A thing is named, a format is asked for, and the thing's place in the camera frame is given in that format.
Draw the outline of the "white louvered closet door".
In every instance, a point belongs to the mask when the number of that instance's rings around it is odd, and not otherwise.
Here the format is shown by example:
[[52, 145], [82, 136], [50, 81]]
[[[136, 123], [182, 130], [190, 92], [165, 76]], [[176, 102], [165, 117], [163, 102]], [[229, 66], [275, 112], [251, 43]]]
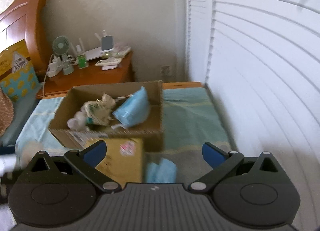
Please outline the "white louvered closet door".
[[269, 151], [319, 226], [319, 0], [187, 0], [188, 77], [208, 87], [232, 144]]

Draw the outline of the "white wifi router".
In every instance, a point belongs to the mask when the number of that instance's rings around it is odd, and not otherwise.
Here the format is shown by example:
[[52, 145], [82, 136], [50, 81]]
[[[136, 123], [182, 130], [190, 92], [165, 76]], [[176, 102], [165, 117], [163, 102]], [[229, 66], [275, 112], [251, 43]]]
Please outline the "white wifi router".
[[104, 52], [102, 52], [102, 50], [101, 50], [101, 46], [86, 51], [81, 38], [79, 38], [79, 42], [80, 42], [80, 45], [77, 45], [77, 47], [79, 47], [80, 50], [82, 50], [82, 52], [78, 53], [78, 56], [76, 57], [77, 63], [79, 62], [80, 55], [82, 55], [82, 54], [84, 54], [86, 56], [87, 61], [97, 59], [97, 58], [102, 58], [105, 55]]

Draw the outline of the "green desk fan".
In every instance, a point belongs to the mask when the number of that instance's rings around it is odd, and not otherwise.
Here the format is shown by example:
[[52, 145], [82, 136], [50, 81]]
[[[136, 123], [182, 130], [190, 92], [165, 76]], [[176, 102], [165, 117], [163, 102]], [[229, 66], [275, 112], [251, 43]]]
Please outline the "green desk fan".
[[53, 41], [53, 51], [57, 56], [62, 58], [63, 74], [66, 76], [73, 73], [74, 68], [67, 55], [69, 51], [69, 40], [66, 36], [59, 36]]

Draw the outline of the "light blue plastic glove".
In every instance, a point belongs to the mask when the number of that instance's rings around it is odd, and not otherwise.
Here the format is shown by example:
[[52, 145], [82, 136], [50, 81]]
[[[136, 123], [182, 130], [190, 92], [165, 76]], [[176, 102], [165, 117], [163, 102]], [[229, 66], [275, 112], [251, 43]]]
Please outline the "light blue plastic glove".
[[146, 183], [175, 183], [177, 176], [176, 164], [161, 158], [158, 164], [151, 162], [146, 167]]

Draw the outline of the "green small box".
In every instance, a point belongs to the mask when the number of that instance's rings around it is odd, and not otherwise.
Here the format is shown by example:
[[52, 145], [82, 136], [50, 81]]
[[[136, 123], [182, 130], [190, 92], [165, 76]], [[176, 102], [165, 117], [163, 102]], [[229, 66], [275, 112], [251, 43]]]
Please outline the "green small box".
[[86, 68], [88, 66], [85, 54], [78, 55], [76, 59], [78, 62], [78, 67], [80, 69]]

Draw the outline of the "white wall socket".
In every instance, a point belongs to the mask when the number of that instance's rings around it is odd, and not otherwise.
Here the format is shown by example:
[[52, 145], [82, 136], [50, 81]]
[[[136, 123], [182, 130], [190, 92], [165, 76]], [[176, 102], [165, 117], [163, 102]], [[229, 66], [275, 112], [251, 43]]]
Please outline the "white wall socket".
[[171, 66], [165, 65], [161, 67], [161, 76], [170, 77], [171, 76]]

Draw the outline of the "brown cardboard box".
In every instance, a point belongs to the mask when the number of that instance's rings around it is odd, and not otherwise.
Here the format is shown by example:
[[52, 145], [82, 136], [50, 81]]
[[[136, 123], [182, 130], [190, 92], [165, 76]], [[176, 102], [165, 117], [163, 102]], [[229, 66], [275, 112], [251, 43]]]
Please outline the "brown cardboard box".
[[[149, 101], [149, 115], [138, 125], [120, 126], [113, 112], [116, 111], [128, 98], [141, 88], [146, 90]], [[74, 118], [86, 102], [100, 102], [103, 95], [107, 94], [112, 99], [122, 98], [108, 115], [108, 124], [87, 124], [79, 130], [72, 130], [67, 122]], [[83, 148], [90, 139], [105, 138], [141, 138], [146, 152], [160, 152], [164, 150], [163, 130], [163, 88], [161, 81], [128, 82], [117, 84], [84, 85], [71, 88], [63, 98], [60, 106], [50, 121], [48, 130], [67, 148]]]

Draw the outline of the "wooden nightstand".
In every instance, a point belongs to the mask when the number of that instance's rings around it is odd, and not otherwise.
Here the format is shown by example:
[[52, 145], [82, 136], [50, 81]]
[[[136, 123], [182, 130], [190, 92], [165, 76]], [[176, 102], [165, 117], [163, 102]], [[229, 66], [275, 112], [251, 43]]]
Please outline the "wooden nightstand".
[[44, 88], [36, 94], [37, 99], [52, 98], [65, 94], [69, 89], [82, 85], [115, 84], [134, 81], [132, 68], [132, 54], [130, 51], [117, 68], [103, 71], [100, 66], [95, 66], [95, 61], [89, 62], [89, 67], [79, 69], [75, 67], [74, 72], [64, 75], [59, 72], [57, 76], [46, 79]]

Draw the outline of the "blue face mask stack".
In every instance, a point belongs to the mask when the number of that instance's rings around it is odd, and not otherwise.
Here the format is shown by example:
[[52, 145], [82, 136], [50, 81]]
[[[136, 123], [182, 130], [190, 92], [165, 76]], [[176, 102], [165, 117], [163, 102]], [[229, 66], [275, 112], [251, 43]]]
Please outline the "blue face mask stack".
[[148, 100], [148, 94], [145, 87], [135, 92], [120, 107], [113, 112], [118, 124], [111, 126], [113, 130], [117, 128], [128, 129], [135, 125], [141, 124], [149, 116], [151, 106]]

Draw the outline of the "gold tissue pack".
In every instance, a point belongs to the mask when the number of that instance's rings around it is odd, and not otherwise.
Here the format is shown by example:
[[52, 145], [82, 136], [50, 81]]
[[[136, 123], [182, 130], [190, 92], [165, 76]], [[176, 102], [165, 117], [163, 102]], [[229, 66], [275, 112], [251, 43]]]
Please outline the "gold tissue pack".
[[144, 145], [140, 138], [103, 138], [106, 156], [95, 167], [122, 187], [143, 182]]

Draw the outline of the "wooden headboard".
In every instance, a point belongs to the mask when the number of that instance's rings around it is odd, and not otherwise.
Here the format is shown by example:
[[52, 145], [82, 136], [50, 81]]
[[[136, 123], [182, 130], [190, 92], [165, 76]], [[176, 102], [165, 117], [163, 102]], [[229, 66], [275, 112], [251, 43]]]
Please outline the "wooden headboard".
[[39, 76], [45, 74], [52, 54], [42, 23], [45, 5], [46, 0], [15, 0], [1, 13], [1, 51], [24, 39]]

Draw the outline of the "white smart display stand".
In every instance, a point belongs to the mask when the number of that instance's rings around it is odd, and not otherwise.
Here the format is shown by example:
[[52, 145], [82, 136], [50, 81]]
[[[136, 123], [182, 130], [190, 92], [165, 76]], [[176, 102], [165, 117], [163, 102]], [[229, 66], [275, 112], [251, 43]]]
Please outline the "white smart display stand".
[[108, 59], [114, 49], [113, 36], [107, 34], [105, 30], [102, 30], [103, 37], [101, 38], [101, 53], [103, 59]]

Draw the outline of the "white power strip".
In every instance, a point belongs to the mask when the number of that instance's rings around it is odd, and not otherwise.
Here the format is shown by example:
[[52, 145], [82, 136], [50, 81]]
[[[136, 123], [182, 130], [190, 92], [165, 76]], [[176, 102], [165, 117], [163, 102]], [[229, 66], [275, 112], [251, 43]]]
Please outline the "white power strip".
[[48, 65], [47, 76], [52, 78], [56, 76], [62, 70], [62, 61], [60, 57], [53, 55], [53, 59]]

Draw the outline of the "yellow blue snack bag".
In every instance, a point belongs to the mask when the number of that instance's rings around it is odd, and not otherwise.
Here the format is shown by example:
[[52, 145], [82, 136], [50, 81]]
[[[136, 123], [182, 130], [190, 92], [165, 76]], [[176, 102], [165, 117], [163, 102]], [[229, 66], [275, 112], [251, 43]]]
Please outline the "yellow blue snack bag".
[[40, 87], [25, 40], [1, 52], [1, 89], [18, 102]]

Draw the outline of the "white remote control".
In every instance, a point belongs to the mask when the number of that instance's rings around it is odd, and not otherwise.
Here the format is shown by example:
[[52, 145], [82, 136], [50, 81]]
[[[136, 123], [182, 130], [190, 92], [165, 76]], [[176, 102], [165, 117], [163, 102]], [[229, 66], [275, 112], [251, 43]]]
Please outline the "white remote control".
[[121, 58], [101, 59], [95, 63], [95, 66], [118, 66], [121, 62]]

